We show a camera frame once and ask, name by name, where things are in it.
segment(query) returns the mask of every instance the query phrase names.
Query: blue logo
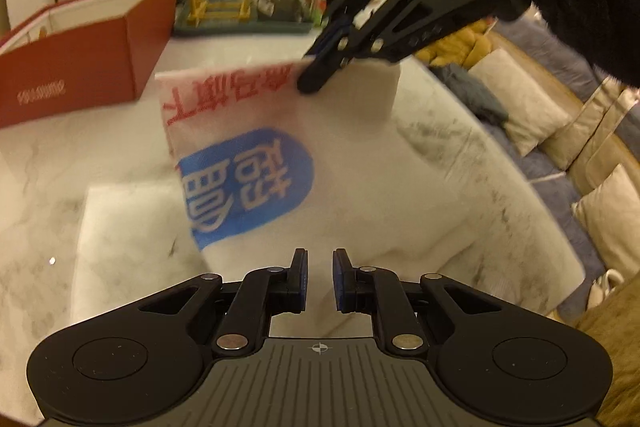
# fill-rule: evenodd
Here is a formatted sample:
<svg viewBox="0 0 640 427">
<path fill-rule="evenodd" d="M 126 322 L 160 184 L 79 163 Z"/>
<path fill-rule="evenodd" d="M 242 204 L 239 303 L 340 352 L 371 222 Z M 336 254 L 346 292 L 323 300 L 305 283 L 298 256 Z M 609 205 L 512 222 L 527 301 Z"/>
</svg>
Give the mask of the blue logo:
<svg viewBox="0 0 640 427">
<path fill-rule="evenodd" d="M 303 145 L 269 128 L 207 147 L 178 165 L 200 249 L 287 214 L 314 181 L 314 163 Z"/>
</svg>

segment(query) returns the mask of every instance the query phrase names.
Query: metal screw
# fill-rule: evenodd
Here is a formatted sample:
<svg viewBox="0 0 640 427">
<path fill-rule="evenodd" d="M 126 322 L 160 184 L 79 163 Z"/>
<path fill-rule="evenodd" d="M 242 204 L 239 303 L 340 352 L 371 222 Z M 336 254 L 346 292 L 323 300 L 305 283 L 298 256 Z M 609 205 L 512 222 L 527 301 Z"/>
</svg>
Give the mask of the metal screw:
<svg viewBox="0 0 640 427">
<path fill-rule="evenodd" d="M 418 335 L 405 333 L 403 335 L 394 336 L 391 343 L 398 349 L 418 349 L 422 346 L 423 341 Z"/>
<path fill-rule="evenodd" d="M 382 39 L 376 39 L 373 41 L 373 44 L 371 45 L 371 51 L 374 53 L 378 53 L 382 49 L 382 46 L 384 45 L 385 45 L 385 41 L 383 41 Z"/>
<path fill-rule="evenodd" d="M 218 347 L 221 347 L 222 349 L 228 349 L 230 351 L 235 349 L 242 349 L 248 343 L 249 341 L 244 335 L 236 335 L 235 333 L 222 335 L 218 338 L 218 340 L 216 340 L 216 344 L 218 344 Z"/>
</svg>

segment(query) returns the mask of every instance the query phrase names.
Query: brown blanket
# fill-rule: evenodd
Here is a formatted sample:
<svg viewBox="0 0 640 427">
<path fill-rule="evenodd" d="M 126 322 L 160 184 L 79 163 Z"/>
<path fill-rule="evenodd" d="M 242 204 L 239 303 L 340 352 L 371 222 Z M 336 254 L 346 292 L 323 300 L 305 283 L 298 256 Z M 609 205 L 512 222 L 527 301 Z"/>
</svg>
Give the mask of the brown blanket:
<svg viewBox="0 0 640 427">
<path fill-rule="evenodd" d="M 606 427 L 640 427 L 640 274 L 575 327 L 602 344 L 613 362 L 613 383 L 598 420 Z"/>
</svg>

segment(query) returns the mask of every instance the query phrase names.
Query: plastic bag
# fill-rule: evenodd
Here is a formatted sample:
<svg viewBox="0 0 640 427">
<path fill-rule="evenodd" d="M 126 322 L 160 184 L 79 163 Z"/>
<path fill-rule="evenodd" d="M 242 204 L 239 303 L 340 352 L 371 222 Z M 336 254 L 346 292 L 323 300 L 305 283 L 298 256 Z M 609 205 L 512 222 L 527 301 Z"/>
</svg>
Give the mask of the plastic bag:
<svg viewBox="0 0 640 427">
<path fill-rule="evenodd" d="M 296 89 L 303 68 L 161 74 L 162 120 L 210 270 L 241 280 L 289 266 L 305 248 L 307 312 L 274 321 L 271 333 L 343 335 L 358 319 L 335 312 L 336 248 L 359 266 L 380 261 L 400 273 L 406 266 L 394 260 L 410 259 L 417 280 L 474 235 L 455 188 L 390 122 L 399 66 L 352 62 L 313 96 Z"/>
</svg>

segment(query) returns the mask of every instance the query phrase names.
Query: open red box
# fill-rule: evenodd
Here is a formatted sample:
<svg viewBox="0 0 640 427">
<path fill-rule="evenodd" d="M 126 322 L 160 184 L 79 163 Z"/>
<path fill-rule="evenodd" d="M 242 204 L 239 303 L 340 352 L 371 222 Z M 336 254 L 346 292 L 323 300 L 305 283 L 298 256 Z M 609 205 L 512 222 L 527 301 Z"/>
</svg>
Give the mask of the open red box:
<svg viewBox="0 0 640 427">
<path fill-rule="evenodd" d="M 175 0 L 69 0 L 0 41 L 0 127 L 137 100 L 171 36 Z"/>
</svg>

